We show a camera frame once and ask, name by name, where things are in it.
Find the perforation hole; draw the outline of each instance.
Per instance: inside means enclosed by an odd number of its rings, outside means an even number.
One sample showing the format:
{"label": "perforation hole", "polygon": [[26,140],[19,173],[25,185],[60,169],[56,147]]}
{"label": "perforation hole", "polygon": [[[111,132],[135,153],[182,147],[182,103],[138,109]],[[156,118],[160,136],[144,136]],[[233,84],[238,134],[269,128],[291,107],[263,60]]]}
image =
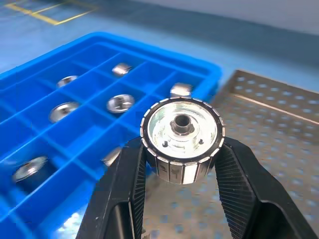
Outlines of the perforation hole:
{"label": "perforation hole", "polygon": [[312,110],[310,110],[310,109],[303,109],[303,112],[309,114],[309,113],[312,112]]}
{"label": "perforation hole", "polygon": [[304,174],[304,170],[302,168],[296,168],[296,172],[303,175]]}
{"label": "perforation hole", "polygon": [[305,153],[305,154],[311,154],[311,151],[309,149],[301,149],[301,152],[302,153]]}
{"label": "perforation hole", "polygon": [[267,159],[272,161],[272,160],[277,160],[278,158],[275,156],[268,156]]}
{"label": "perforation hole", "polygon": [[311,176],[311,179],[313,181],[319,182],[319,175],[313,175],[313,176]]}
{"label": "perforation hole", "polygon": [[304,135],[305,135],[306,137],[313,137],[313,134],[312,134],[312,133],[304,133]]}
{"label": "perforation hole", "polygon": [[302,186],[303,182],[300,179],[293,179],[293,184],[298,185],[298,186]]}
{"label": "perforation hole", "polygon": [[266,169],[267,171],[270,171],[270,166],[268,163],[262,162],[261,165],[264,167],[264,169]]}
{"label": "perforation hole", "polygon": [[312,145],[312,143],[309,142],[309,141],[303,141],[303,144],[304,144],[304,145]]}
{"label": "perforation hole", "polygon": [[288,158],[294,158],[295,156],[292,154],[292,153],[286,153],[286,156],[288,157]]}
{"label": "perforation hole", "polygon": [[288,91],[284,91],[283,92],[283,95],[284,96],[291,96],[293,93],[291,93],[291,92],[288,92]]}
{"label": "perforation hole", "polygon": [[301,158],[301,159],[299,159],[299,162],[302,163],[302,164],[306,164],[307,160],[305,160],[304,158]]}
{"label": "perforation hole", "polygon": [[245,136],[244,136],[244,139],[245,139],[246,141],[250,141],[250,140],[252,139],[252,136],[250,136],[250,135],[245,135]]}
{"label": "perforation hole", "polygon": [[317,204],[314,201],[312,201],[312,200],[307,200],[307,205],[309,207],[316,207],[317,206]]}
{"label": "perforation hole", "polygon": [[281,165],[282,167],[284,167],[284,168],[286,168],[286,167],[287,167],[287,163],[286,163],[286,162],[284,162],[284,161],[281,161],[281,162],[280,162],[280,165]]}
{"label": "perforation hole", "polygon": [[305,219],[308,221],[308,222],[311,222],[314,220],[314,216],[313,215],[304,215]]}
{"label": "perforation hole", "polygon": [[271,146],[271,151],[278,152],[278,148],[274,147],[274,146]]}
{"label": "perforation hole", "polygon": [[308,103],[311,104],[311,105],[316,105],[316,104],[318,104],[318,101],[310,100],[310,101],[308,101]]}

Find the ridged grip surface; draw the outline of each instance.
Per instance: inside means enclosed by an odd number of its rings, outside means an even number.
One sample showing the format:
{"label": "ridged grip surface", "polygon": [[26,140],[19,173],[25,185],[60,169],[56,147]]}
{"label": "ridged grip surface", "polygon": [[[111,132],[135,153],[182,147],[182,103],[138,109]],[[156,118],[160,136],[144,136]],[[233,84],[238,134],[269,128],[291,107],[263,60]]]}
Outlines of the ridged grip surface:
{"label": "ridged grip surface", "polygon": [[220,201],[231,234],[234,239],[242,239],[253,214],[256,196],[235,154],[225,144],[220,150],[215,168]]}
{"label": "ridged grip surface", "polygon": [[145,157],[141,157],[137,175],[135,178],[135,185],[133,191],[133,224],[136,238],[142,237],[143,227],[143,212],[144,212],[144,201],[145,201],[145,175],[146,175],[146,162]]}

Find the yellow floor marking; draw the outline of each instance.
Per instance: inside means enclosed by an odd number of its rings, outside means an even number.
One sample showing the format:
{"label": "yellow floor marking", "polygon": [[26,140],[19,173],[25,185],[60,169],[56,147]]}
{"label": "yellow floor marking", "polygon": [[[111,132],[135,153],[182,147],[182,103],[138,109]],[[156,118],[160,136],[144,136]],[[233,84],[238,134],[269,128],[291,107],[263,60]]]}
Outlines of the yellow floor marking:
{"label": "yellow floor marking", "polygon": [[65,22],[67,22],[67,21],[73,20],[73,19],[75,19],[75,18],[78,18],[78,17],[80,17],[80,16],[83,16],[83,15],[85,15],[85,14],[88,14],[88,13],[90,13],[90,12],[92,12],[92,11],[94,11],[94,9],[93,9],[93,10],[90,10],[90,11],[87,11],[87,12],[84,12],[84,13],[81,13],[81,14],[78,14],[78,15],[76,15],[76,16],[70,17],[70,18],[65,19],[65,20],[63,20],[63,21],[59,21],[58,23],[56,23],[56,25],[59,25],[59,24],[65,23]]}
{"label": "yellow floor marking", "polygon": [[39,13],[39,12],[42,12],[42,11],[47,11],[47,10],[49,10],[49,9],[51,9],[51,8],[54,8],[54,7],[56,7],[56,6],[60,6],[60,5],[62,5],[62,4],[66,4],[66,3],[67,3],[67,1],[66,1],[66,2],[62,2],[62,3],[59,3],[59,4],[56,4],[56,5],[53,5],[53,6],[49,6],[49,7],[44,8],[44,9],[40,9],[39,11],[35,11],[34,13]]}
{"label": "yellow floor marking", "polygon": [[[4,6],[10,8],[10,9],[16,10],[16,11],[23,12],[24,14],[33,16],[33,17],[35,17],[35,18],[38,18],[38,19],[40,19],[40,20],[43,20],[43,21],[45,21],[45,22],[47,22],[47,23],[50,23],[50,24],[52,24],[52,25],[60,25],[60,24],[63,24],[63,23],[65,23],[65,22],[67,22],[67,21],[71,21],[71,20],[73,20],[73,19],[75,19],[75,18],[81,17],[81,16],[83,16],[83,15],[86,15],[86,14],[88,14],[88,13],[90,13],[90,12],[93,12],[93,11],[95,11],[96,9],[98,9],[96,6],[93,6],[93,5],[90,5],[90,4],[86,4],[86,3],[83,3],[83,2],[79,2],[79,1],[76,1],[76,0],[67,0],[67,1],[65,1],[65,2],[56,4],[56,5],[53,5],[53,6],[44,8],[44,9],[40,9],[40,10],[35,11],[35,12],[32,12],[32,11],[30,11],[30,10],[28,10],[28,9],[25,9],[25,8],[22,8],[22,7],[19,7],[19,6],[16,5],[16,3],[18,3],[18,2],[24,2],[24,1],[27,1],[27,0],[18,0],[18,1],[16,1],[16,2],[14,2],[14,3],[9,3],[9,4],[6,4],[6,5],[4,5]],[[86,12],[81,13],[81,14],[78,14],[78,15],[76,15],[76,16],[70,17],[70,18],[68,18],[68,19],[62,20],[62,21],[57,21],[57,20],[54,20],[54,19],[49,18],[49,17],[47,17],[47,16],[44,16],[44,15],[39,14],[40,12],[44,12],[44,11],[46,11],[46,10],[55,8],[55,7],[57,7],[57,6],[60,6],[60,5],[62,5],[62,4],[66,4],[66,3],[73,3],[73,4],[75,4],[75,5],[84,6],[84,7],[90,8],[91,10],[86,11]]]}
{"label": "yellow floor marking", "polygon": [[42,21],[46,21],[46,22],[48,22],[48,23],[50,23],[52,25],[57,25],[59,23],[58,21],[56,21],[54,19],[51,19],[51,18],[49,18],[47,16],[43,16],[43,15],[38,14],[38,13],[34,13],[34,12],[32,12],[30,10],[27,10],[27,9],[24,9],[22,7],[16,6],[13,3],[6,4],[5,6],[8,7],[8,8],[11,8],[13,10],[20,11],[20,12],[23,12],[24,14],[28,14],[30,16],[38,18],[38,19],[40,19]]}

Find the cylindrical metal part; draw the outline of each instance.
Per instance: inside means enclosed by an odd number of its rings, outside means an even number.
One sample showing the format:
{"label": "cylindrical metal part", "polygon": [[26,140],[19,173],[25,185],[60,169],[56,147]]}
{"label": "cylindrical metal part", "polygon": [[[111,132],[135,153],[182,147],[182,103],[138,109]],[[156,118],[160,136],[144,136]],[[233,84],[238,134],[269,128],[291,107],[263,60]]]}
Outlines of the cylindrical metal part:
{"label": "cylindrical metal part", "polygon": [[56,123],[79,107],[77,102],[67,102],[58,105],[50,112],[50,121]]}
{"label": "cylindrical metal part", "polygon": [[64,77],[62,80],[60,80],[56,85],[57,87],[62,87],[62,86],[65,86],[67,84],[69,84],[70,82],[76,80],[78,78],[78,76],[67,76],[67,77]]}
{"label": "cylindrical metal part", "polygon": [[176,83],[170,90],[171,97],[177,96],[190,96],[192,91],[192,85],[184,83]]}
{"label": "cylindrical metal part", "polygon": [[13,175],[13,181],[23,191],[31,193],[55,171],[56,168],[48,161],[48,158],[46,156],[41,156],[18,168]]}
{"label": "cylindrical metal part", "polygon": [[172,129],[180,135],[191,133],[192,124],[190,117],[187,115],[177,115],[174,121],[172,121]]}
{"label": "cylindrical metal part", "polygon": [[148,163],[165,181],[188,184],[207,175],[223,145],[225,128],[211,105],[188,97],[154,104],[140,129]]}
{"label": "cylindrical metal part", "polygon": [[107,156],[105,156],[101,161],[105,164],[105,166],[109,167],[115,161],[115,159],[120,155],[121,151],[122,151],[121,147],[116,147]]}
{"label": "cylindrical metal part", "polygon": [[120,114],[128,111],[135,103],[134,97],[131,95],[118,95],[109,99],[107,102],[108,111]]}
{"label": "cylindrical metal part", "polygon": [[132,70],[132,66],[129,66],[125,63],[120,63],[112,69],[112,72],[114,73],[114,75],[122,77],[126,75],[127,73],[129,73],[131,70]]}

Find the stainless steel tray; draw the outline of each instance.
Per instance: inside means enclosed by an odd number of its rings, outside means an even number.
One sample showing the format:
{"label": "stainless steel tray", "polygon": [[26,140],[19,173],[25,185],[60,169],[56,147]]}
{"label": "stainless steel tray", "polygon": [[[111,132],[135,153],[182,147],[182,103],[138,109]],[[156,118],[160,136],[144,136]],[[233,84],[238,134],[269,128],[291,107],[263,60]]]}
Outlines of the stainless steel tray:
{"label": "stainless steel tray", "polygon": [[[236,71],[215,97],[226,136],[251,147],[319,235],[319,94]],[[151,239],[231,239],[214,170],[201,182],[147,181]]]}

